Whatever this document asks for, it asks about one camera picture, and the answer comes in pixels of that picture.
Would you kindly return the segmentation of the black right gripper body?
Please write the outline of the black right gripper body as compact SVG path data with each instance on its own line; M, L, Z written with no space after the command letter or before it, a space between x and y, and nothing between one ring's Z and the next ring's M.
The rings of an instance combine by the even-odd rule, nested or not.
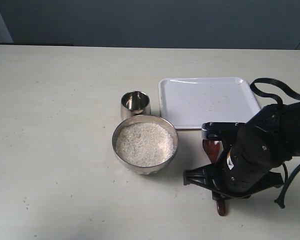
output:
M289 138L290 129L284 124L245 123L215 164L215 185L235 197L250 196L257 181L290 160ZM282 178L285 184L288 174Z

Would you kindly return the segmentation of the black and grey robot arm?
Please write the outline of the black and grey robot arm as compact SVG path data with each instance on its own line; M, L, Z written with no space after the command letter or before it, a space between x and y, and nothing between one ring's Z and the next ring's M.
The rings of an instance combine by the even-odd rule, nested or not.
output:
M220 141L218 160L183 172L183 184L197 185L225 199L247 198L284 184L272 172L293 157L300 157L300 102L270 104L248 122L206 122L204 140Z

